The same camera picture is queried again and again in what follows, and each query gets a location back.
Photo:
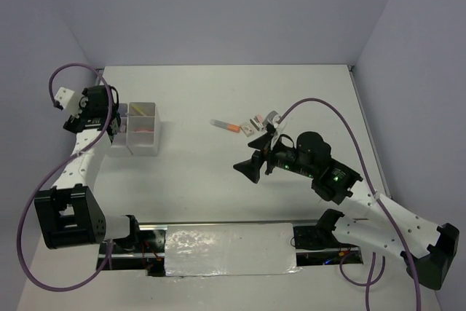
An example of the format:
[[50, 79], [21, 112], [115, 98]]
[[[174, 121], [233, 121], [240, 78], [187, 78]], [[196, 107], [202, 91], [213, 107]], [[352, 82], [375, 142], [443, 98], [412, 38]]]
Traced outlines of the purple pink case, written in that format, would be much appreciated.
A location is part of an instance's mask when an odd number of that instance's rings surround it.
[[127, 132], [127, 112], [122, 112], [120, 114], [121, 116], [121, 124], [119, 127], [120, 133], [126, 133]]

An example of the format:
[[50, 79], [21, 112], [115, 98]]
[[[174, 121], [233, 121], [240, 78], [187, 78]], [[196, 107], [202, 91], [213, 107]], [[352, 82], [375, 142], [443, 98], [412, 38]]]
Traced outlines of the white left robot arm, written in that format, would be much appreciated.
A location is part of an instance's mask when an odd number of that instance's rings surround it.
[[109, 101], [114, 88], [103, 85], [81, 93], [61, 87], [55, 99], [69, 112], [64, 130], [76, 137], [73, 159], [50, 189], [34, 198], [45, 245], [49, 249], [101, 244], [113, 240], [127, 252], [140, 248], [143, 235], [133, 215], [107, 216], [93, 194], [105, 155], [119, 131], [119, 104]]

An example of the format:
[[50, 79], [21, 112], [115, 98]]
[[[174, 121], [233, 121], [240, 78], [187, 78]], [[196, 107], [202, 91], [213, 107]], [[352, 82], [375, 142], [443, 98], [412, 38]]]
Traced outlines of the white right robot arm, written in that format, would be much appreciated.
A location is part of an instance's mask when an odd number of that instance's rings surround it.
[[403, 262], [408, 274], [417, 273], [422, 286], [441, 289], [457, 254], [455, 226], [433, 223], [385, 194], [371, 193], [358, 172], [331, 156], [331, 146], [316, 132], [302, 133], [292, 146], [273, 132], [248, 145], [254, 150], [251, 158], [233, 168], [250, 181], [258, 183], [262, 168], [267, 175], [282, 169], [309, 178], [321, 200], [337, 205], [317, 222], [317, 240], [322, 245], [339, 242], [369, 248]]

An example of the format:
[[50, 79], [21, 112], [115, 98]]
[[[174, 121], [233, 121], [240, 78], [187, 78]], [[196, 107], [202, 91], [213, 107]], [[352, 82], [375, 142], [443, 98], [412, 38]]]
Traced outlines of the pink transparent case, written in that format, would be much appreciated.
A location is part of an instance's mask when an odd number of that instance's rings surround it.
[[138, 129], [135, 129], [134, 132], [135, 132], [135, 133], [153, 133], [153, 132], [154, 132], [154, 129], [150, 129], [150, 128], [138, 128]]

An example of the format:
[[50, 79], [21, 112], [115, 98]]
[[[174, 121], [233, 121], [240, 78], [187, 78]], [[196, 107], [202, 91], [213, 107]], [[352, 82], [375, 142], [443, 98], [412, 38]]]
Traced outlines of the yellow highlighter pen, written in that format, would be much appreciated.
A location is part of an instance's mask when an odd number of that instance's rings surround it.
[[136, 105], [132, 105], [134, 111], [137, 111], [141, 116], [146, 116], [145, 113]]

